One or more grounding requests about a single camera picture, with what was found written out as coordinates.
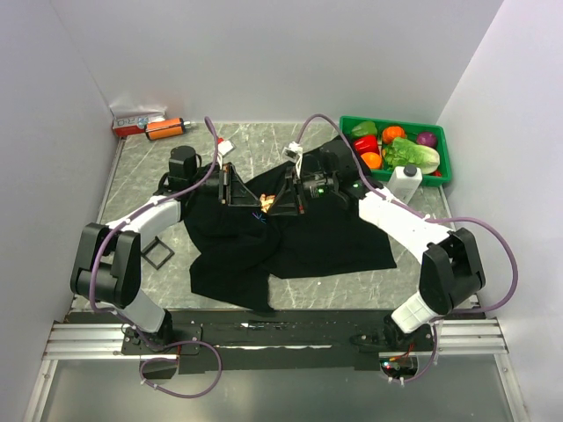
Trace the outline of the orange brooch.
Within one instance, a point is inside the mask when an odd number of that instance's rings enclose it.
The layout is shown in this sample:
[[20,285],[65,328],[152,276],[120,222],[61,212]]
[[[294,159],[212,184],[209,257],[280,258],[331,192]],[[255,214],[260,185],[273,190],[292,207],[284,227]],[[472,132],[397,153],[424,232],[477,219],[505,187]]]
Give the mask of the orange brooch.
[[268,209],[274,204],[275,196],[274,195],[260,195],[260,209],[262,212],[267,213]]

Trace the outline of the black garment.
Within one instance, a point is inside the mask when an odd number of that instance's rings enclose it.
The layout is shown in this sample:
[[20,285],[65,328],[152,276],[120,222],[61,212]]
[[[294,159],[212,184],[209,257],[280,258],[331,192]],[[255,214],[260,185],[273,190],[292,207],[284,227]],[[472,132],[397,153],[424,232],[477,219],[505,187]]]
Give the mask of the black garment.
[[396,267],[388,235],[328,194],[299,216],[223,207],[204,193],[184,224],[199,251],[189,268],[196,295],[269,312],[268,279],[325,277]]

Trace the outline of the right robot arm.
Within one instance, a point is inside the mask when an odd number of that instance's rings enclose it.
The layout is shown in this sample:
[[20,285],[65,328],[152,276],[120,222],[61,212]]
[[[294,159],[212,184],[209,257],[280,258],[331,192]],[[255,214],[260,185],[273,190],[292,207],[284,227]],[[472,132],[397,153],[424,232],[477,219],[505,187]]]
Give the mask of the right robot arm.
[[318,169],[303,171],[303,148],[297,142],[285,147],[289,162],[282,189],[271,200],[270,215],[302,215],[311,200],[328,194],[353,206],[360,219],[404,246],[419,262],[417,291],[386,318],[384,340],[394,350],[404,350],[415,331],[445,317],[486,284],[474,235],[457,231],[415,213],[389,189],[368,176],[346,142],[323,144]]

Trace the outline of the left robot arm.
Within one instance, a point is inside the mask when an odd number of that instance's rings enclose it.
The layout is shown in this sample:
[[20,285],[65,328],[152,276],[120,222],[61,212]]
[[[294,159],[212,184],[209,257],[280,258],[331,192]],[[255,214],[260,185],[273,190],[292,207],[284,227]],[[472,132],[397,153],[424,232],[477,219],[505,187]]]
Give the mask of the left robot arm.
[[162,243],[160,234],[186,217],[188,202],[206,193],[223,207],[260,209],[233,164],[224,158],[234,149],[220,139],[214,159],[203,167],[194,148],[172,150],[169,170],[148,201],[107,224],[90,223],[81,233],[70,288],[99,313],[111,313],[128,326],[127,341],[142,341],[153,353],[176,348],[169,311],[142,290],[142,260]]

